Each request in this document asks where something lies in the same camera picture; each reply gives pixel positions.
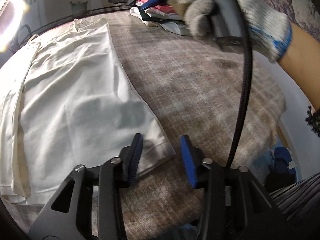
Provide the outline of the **grey knit gloved right hand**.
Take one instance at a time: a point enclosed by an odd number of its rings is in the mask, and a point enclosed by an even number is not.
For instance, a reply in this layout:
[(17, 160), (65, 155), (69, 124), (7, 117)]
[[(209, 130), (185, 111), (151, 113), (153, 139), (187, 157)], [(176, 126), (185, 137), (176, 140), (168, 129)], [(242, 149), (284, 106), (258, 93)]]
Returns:
[[(248, 24), (253, 49), (274, 63), (282, 58), (292, 40), (288, 16), (266, 5), (263, 0), (237, 0)], [(191, 36), (203, 43), (213, 43), (210, 35), (209, 13), (213, 0), (168, 0), (184, 19)]]

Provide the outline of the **bare right forearm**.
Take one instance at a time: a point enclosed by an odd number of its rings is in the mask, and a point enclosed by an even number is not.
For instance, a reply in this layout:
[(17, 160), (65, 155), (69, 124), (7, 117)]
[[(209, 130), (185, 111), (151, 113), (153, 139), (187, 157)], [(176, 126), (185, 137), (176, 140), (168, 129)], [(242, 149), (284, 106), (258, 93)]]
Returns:
[(293, 23), (291, 29), (292, 40), (278, 63), (300, 87), (314, 109), (319, 110), (319, 42)]

